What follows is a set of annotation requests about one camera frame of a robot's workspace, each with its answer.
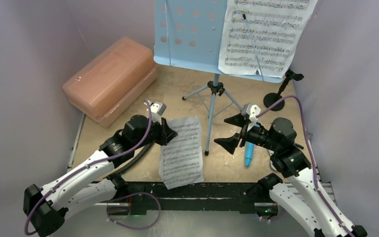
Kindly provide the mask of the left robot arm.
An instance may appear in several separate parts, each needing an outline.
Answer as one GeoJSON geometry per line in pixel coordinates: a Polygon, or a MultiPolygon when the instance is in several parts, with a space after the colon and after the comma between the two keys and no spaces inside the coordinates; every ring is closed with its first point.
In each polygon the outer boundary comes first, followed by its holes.
{"type": "Polygon", "coordinates": [[[135,150],[153,143],[168,145],[177,135],[165,118],[154,114],[132,116],[83,163],[48,184],[32,184],[25,189],[25,235],[47,237],[69,217],[93,204],[125,200],[127,188],[121,178],[109,175],[97,184],[94,180],[132,159],[135,150]]]}

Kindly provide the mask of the sheet music bottom page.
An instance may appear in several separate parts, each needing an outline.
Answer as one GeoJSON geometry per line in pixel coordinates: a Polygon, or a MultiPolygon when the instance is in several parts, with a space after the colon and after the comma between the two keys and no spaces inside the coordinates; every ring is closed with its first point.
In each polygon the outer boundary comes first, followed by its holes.
{"type": "Polygon", "coordinates": [[[167,121],[178,133],[161,147],[159,176],[169,190],[204,181],[201,147],[202,126],[197,116],[167,121]]]}

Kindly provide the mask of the sheet music top page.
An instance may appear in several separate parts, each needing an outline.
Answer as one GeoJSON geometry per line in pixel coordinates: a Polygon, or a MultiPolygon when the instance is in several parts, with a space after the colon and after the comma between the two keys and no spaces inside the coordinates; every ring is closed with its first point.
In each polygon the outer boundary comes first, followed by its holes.
{"type": "Polygon", "coordinates": [[[229,0],[218,69],[227,75],[282,81],[315,0],[229,0]]]}

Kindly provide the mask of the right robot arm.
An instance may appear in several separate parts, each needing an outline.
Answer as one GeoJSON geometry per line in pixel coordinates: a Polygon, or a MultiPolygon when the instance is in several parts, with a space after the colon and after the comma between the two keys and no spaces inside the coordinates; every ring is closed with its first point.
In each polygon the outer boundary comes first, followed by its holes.
{"type": "Polygon", "coordinates": [[[269,129],[254,125],[246,116],[237,114],[226,118],[229,123],[241,128],[229,138],[217,138],[215,143],[230,154],[246,142],[273,151],[270,157],[275,169],[298,191],[295,195],[287,185],[269,174],[260,179],[247,193],[258,194],[264,201],[273,200],[282,206],[307,232],[310,237],[366,237],[361,225],[353,224],[339,210],[322,184],[316,179],[315,166],[309,162],[295,144],[297,136],[292,122],[276,118],[269,129]]]}

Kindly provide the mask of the black microphone desk stand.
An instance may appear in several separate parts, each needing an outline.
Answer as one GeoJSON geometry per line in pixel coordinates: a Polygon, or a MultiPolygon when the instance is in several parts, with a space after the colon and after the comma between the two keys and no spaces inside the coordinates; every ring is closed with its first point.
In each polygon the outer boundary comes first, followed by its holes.
{"type": "Polygon", "coordinates": [[[282,92],[285,90],[287,85],[289,84],[290,81],[295,80],[295,81],[300,81],[304,78],[303,74],[297,74],[293,72],[291,69],[288,69],[288,71],[285,73],[285,78],[282,81],[282,84],[279,87],[279,90],[277,93],[268,93],[264,99],[263,99],[263,104],[265,107],[268,109],[270,108],[273,104],[275,104],[278,100],[282,99],[282,92]]]}

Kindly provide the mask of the blue music stand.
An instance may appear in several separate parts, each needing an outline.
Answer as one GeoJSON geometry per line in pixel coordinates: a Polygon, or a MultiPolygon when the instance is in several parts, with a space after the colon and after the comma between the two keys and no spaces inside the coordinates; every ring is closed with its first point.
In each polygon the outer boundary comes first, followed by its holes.
{"type": "Polygon", "coordinates": [[[226,95],[239,110],[239,103],[219,81],[223,73],[218,68],[219,50],[225,22],[225,0],[156,0],[154,2],[154,60],[161,65],[180,67],[214,74],[205,86],[185,95],[187,100],[204,90],[211,91],[206,106],[208,130],[204,154],[210,152],[211,130],[215,102],[226,95]]]}

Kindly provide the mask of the sheet music page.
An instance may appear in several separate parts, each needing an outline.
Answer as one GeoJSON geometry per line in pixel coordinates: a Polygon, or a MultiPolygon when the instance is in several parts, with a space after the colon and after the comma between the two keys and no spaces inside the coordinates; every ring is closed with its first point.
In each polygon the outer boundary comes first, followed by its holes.
{"type": "Polygon", "coordinates": [[[201,147],[202,126],[197,116],[167,121],[178,133],[161,147],[159,176],[169,190],[204,181],[201,147]]]}
{"type": "Polygon", "coordinates": [[[227,75],[282,81],[315,0],[229,0],[218,69],[227,75]]]}

